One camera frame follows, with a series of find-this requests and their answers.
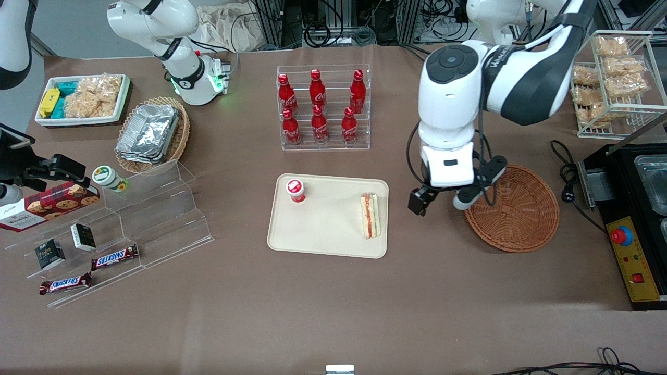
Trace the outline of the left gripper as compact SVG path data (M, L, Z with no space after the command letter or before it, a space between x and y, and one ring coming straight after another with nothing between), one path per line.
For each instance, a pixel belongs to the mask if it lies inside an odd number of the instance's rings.
M472 184L474 145L466 144L456 150L445 150L422 145L420 156L427 169L427 183L435 188L454 188ZM417 216L425 216L428 206L439 192L426 186L410 192L407 207Z

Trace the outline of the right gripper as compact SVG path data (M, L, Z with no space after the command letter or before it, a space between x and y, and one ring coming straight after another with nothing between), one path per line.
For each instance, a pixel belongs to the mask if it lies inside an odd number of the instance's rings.
M85 181L86 167L62 154L55 154L51 158L43 159L32 167L32 176L28 178L17 176L15 185L0 183L0 206L12 205L23 199L23 190L20 187L27 187L38 192L44 192L47 189L47 183L40 179L52 181Z

